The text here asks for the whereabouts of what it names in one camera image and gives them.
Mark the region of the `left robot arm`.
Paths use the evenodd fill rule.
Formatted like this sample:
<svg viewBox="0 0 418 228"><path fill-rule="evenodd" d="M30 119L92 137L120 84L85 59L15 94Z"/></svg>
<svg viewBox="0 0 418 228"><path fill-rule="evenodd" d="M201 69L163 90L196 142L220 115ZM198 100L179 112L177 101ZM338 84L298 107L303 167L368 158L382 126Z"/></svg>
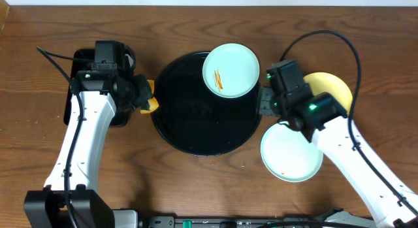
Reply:
<svg viewBox="0 0 418 228"><path fill-rule="evenodd" d="M70 80L71 113L56 164L44 187L28 191L24 211L32 227L141 227L133 209L111 209L99 196L99 166L106 134L117 113L157 107L154 81L105 71L80 71Z"/></svg>

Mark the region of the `yellow green sponge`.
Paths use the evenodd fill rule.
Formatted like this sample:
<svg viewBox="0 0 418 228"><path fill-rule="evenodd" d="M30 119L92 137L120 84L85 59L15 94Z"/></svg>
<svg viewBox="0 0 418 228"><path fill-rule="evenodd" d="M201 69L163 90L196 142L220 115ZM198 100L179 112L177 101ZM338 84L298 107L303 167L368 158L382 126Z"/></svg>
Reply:
<svg viewBox="0 0 418 228"><path fill-rule="evenodd" d="M148 80L148 83L151 87L152 94L154 94L154 83L155 82L153 80ZM140 113L141 114L150 114L150 113L154 112L155 110L157 110L158 107L159 107L159 103L157 102L157 99L155 97L152 97L151 99L148 99L146 107L140 109Z"/></svg>

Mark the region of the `yellow plate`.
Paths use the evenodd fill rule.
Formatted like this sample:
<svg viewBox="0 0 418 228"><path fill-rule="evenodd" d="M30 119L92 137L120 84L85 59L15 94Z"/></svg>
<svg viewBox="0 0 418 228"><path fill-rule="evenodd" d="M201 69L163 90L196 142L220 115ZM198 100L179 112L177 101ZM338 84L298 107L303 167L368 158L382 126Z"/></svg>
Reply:
<svg viewBox="0 0 418 228"><path fill-rule="evenodd" d="M317 72L306 75L304 81L309 84L314 96L324 92L331 94L349 114L353 96L342 79L330 73Z"/></svg>

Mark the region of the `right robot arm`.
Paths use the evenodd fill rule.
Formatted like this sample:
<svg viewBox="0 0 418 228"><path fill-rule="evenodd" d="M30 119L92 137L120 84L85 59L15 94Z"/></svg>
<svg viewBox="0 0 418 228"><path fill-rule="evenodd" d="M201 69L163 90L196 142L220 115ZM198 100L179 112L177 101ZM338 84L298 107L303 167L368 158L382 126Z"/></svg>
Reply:
<svg viewBox="0 0 418 228"><path fill-rule="evenodd" d="M373 151L354 123L335 117L310 140L288 124L273 125L261 141L263 163L274 176L303 182L328 157L359 194L377 227L417 226L417 194Z"/></svg>

